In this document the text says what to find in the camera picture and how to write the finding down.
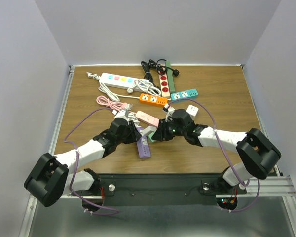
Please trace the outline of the white usb charger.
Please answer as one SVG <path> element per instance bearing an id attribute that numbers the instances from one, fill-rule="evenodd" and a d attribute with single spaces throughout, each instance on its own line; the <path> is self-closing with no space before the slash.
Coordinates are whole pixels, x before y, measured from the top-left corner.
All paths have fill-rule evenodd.
<path id="1" fill-rule="evenodd" d="M 156 130 L 157 130 L 157 127 L 154 127 L 154 126 L 148 126 L 148 127 L 146 127 L 145 129 L 143 129 L 143 130 L 141 131 L 141 133 L 142 133 L 143 136 L 149 136 L 150 134 L 155 133 Z"/>

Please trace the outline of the purple power strip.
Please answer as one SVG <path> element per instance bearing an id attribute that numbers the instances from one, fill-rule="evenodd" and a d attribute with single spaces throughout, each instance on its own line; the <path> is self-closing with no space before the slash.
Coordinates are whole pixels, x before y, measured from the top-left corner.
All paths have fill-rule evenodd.
<path id="1" fill-rule="evenodd" d="M 137 148 L 140 159 L 148 159 L 151 157 L 148 139 L 146 136 L 142 135 L 140 140 L 137 141 Z"/>

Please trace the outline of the green usb charger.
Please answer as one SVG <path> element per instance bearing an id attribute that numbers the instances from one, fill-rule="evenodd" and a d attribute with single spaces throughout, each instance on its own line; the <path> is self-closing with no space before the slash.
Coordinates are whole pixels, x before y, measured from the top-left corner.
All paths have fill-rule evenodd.
<path id="1" fill-rule="evenodd" d="M 154 135 L 154 132 L 152 132 L 152 133 L 148 136 L 148 139 L 149 139 L 149 141 L 150 141 L 151 143 L 155 143 L 155 142 L 156 142 L 156 140 L 154 140 L 154 139 L 152 138 L 153 135 Z"/>

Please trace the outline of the pink power strip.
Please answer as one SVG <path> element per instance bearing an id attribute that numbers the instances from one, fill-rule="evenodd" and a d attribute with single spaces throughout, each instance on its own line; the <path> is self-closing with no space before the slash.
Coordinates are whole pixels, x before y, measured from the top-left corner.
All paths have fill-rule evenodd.
<path id="1" fill-rule="evenodd" d="M 135 113 L 135 117 L 139 120 L 142 121 L 150 126 L 158 127 L 159 125 L 159 119 L 156 117 L 153 117 L 147 113 L 144 113 L 142 111 L 137 111 Z"/>

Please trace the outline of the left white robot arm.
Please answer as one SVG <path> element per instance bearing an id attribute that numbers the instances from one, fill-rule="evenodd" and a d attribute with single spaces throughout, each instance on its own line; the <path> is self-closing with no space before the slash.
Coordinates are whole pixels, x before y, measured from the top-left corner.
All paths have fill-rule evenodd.
<path id="1" fill-rule="evenodd" d="M 110 155 L 120 144 L 136 143 L 141 137 L 132 121 L 115 118 L 108 129 L 86 144 L 62 154 L 41 155 L 25 180 L 24 188 L 43 206 L 50 207 L 70 191 L 70 181 L 77 177 L 78 168 Z"/>

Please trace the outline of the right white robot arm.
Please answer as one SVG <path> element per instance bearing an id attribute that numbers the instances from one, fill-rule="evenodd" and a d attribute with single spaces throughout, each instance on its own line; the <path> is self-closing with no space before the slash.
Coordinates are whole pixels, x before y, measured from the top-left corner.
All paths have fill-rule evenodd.
<path id="1" fill-rule="evenodd" d="M 245 185 L 251 178 L 266 179 L 281 158 L 280 151 L 260 130 L 217 130 L 196 124 L 184 109 L 175 110 L 169 118 L 161 119 L 152 138 L 163 142 L 177 136 L 184 137 L 191 145 L 220 148 L 224 155 L 227 151 L 239 155 L 240 163 L 231 164 L 217 180 L 217 187 L 223 193 L 228 193 L 238 184 Z"/>

